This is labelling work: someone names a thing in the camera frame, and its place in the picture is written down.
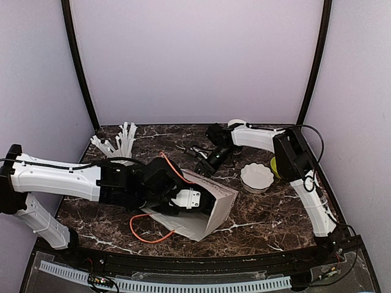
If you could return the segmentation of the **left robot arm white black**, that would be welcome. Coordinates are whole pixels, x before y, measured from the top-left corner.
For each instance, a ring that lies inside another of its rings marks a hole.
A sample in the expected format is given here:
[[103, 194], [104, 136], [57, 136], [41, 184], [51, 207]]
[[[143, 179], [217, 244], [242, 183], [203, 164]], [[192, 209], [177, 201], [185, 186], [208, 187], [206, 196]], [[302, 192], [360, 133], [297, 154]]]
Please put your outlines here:
[[1, 212], [18, 217], [73, 266], [86, 261], [78, 235], [60, 224], [33, 196], [34, 192], [68, 195], [130, 211], [144, 207], [192, 209], [199, 203], [192, 182], [164, 156], [148, 164], [112, 157], [89, 164], [37, 159], [10, 147], [1, 159]]

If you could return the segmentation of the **white paper gift bag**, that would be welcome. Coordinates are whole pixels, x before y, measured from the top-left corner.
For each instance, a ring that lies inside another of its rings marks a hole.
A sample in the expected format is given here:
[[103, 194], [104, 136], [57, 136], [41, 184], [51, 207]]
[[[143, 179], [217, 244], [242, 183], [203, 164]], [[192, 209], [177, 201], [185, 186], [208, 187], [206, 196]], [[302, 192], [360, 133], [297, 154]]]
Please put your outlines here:
[[[169, 164], [173, 164], [164, 152], [160, 152], [159, 157], [167, 160]], [[187, 169], [180, 169], [180, 171], [183, 172], [180, 178], [185, 182], [184, 189], [194, 189], [201, 192], [200, 207], [193, 209], [180, 208], [178, 214], [171, 215], [158, 213], [150, 208], [143, 208], [144, 213], [133, 216], [129, 222], [130, 231], [141, 242], [157, 244], [173, 234], [179, 234], [192, 241], [199, 242], [228, 219], [238, 196], [238, 191], [193, 171]], [[153, 241], [142, 238], [137, 234], [134, 227], [135, 220], [141, 217], [152, 218], [168, 229], [169, 233]]]

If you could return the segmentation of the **stack of paper coffee cups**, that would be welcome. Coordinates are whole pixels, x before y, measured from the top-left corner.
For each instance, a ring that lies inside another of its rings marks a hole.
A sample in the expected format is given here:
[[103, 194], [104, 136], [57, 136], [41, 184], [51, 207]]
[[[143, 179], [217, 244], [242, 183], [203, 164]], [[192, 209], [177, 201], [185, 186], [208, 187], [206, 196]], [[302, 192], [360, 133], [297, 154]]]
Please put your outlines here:
[[245, 125], [247, 122], [242, 119], [232, 119], [230, 120], [227, 125], [228, 127], [231, 127], [232, 125], [239, 124], [239, 125]]

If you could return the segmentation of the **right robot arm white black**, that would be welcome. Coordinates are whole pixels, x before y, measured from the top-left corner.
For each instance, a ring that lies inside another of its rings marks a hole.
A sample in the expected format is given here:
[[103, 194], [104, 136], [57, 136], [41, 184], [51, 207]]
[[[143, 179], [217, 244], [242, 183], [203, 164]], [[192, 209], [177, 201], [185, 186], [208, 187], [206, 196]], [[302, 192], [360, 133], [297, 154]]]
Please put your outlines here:
[[216, 147], [195, 167], [195, 172], [211, 177], [239, 147], [251, 147], [274, 153], [277, 172], [288, 181], [302, 201], [316, 237], [328, 237], [336, 228], [327, 199], [316, 179], [318, 163], [298, 126], [282, 129], [255, 128], [243, 120], [232, 120], [227, 127], [215, 123], [206, 136]]

